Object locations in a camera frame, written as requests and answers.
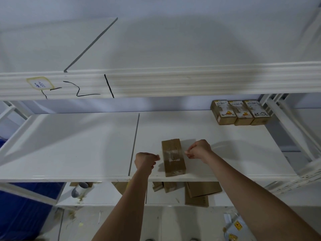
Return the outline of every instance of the right hand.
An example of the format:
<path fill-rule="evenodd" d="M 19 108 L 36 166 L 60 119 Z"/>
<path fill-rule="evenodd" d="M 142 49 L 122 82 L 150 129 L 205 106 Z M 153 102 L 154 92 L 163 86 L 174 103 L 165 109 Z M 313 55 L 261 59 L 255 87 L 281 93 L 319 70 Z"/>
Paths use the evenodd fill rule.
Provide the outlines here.
<path fill-rule="evenodd" d="M 201 139 L 192 144 L 185 154 L 189 159 L 201 159 L 202 162 L 206 163 L 205 156 L 207 153 L 212 152 L 211 146 L 205 139 Z"/>

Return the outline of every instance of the hand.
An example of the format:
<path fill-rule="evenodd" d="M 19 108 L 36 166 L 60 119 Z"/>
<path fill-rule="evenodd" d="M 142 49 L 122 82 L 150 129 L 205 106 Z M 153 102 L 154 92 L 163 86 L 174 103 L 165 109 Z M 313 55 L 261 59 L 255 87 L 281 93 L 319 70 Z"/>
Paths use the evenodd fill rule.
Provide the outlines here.
<path fill-rule="evenodd" d="M 189 159 L 201 159 L 202 162 L 206 163 L 205 155 L 209 152 L 212 152 L 211 146 L 205 139 L 201 139 L 192 144 L 185 154 Z"/>
<path fill-rule="evenodd" d="M 154 155 L 147 152 L 139 152 L 136 154 L 135 166 L 137 170 L 143 171 L 149 176 L 154 168 L 154 165 L 156 164 L 155 161 L 159 160 L 159 155 Z"/>

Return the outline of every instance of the yellow sticker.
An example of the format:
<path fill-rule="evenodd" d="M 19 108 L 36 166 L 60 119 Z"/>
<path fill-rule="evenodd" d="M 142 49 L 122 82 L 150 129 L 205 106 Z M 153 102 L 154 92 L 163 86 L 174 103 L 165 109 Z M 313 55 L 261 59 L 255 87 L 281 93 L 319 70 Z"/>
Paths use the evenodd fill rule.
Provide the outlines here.
<path fill-rule="evenodd" d="M 232 240 L 232 241 L 236 241 L 238 239 L 237 236 L 235 236 L 234 234 L 229 234 L 229 240 Z"/>
<path fill-rule="evenodd" d="M 46 77 L 34 77 L 27 78 L 26 81 L 31 85 L 32 88 L 42 91 L 54 89 L 54 85 Z"/>
<path fill-rule="evenodd" d="M 234 223 L 234 226 L 236 227 L 237 230 L 241 230 L 242 229 L 242 225 L 241 223 L 239 223 L 239 221 L 237 221 L 236 223 Z"/>

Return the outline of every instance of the cardboard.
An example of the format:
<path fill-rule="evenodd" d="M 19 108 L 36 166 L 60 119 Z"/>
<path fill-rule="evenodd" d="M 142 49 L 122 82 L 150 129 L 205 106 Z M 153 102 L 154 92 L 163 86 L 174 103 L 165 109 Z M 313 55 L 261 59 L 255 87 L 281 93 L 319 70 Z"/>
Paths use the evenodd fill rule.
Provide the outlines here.
<path fill-rule="evenodd" d="M 179 139 L 162 141 L 165 176 L 172 177 L 186 173 L 186 166 Z"/>
<path fill-rule="evenodd" d="M 69 186 L 76 187 L 79 182 L 71 182 Z M 88 187 L 91 188 L 94 182 L 86 182 L 88 184 Z"/>
<path fill-rule="evenodd" d="M 161 190 L 164 187 L 163 182 L 153 182 L 153 185 L 154 192 Z"/>
<path fill-rule="evenodd" d="M 129 182 L 111 182 L 111 183 L 115 186 L 118 192 L 121 193 L 121 195 L 123 195 L 125 193 L 125 190 Z"/>
<path fill-rule="evenodd" d="M 199 196 L 195 198 L 191 198 L 188 193 L 187 186 L 185 185 L 185 205 L 191 206 L 200 206 L 200 207 L 208 207 L 208 196 Z"/>
<path fill-rule="evenodd" d="M 176 182 L 163 182 L 165 193 L 177 190 Z"/>
<path fill-rule="evenodd" d="M 243 101 L 229 101 L 229 104 L 233 107 L 233 110 L 237 116 L 234 125 L 241 126 L 250 125 L 252 123 L 254 117 Z"/>
<path fill-rule="evenodd" d="M 270 115 L 264 110 L 260 102 L 256 100 L 244 101 L 247 108 L 251 112 L 254 120 L 251 125 L 264 125 L 270 120 Z"/>
<path fill-rule="evenodd" d="M 186 182 L 191 198 L 222 192 L 219 182 Z"/>
<path fill-rule="evenodd" d="M 212 101 L 211 110 L 219 125 L 234 124 L 237 119 L 228 101 Z"/>

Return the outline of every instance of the handwritten label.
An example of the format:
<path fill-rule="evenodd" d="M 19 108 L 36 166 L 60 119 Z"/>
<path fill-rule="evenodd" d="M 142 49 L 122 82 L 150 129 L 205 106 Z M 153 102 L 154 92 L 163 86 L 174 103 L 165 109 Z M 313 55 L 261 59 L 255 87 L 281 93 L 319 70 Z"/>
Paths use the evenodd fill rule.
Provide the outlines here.
<path fill-rule="evenodd" d="M 50 82 L 49 79 L 46 77 L 34 77 L 34 78 L 28 78 L 27 82 L 31 85 L 32 88 L 36 90 L 50 90 L 54 89 L 55 87 Z"/>

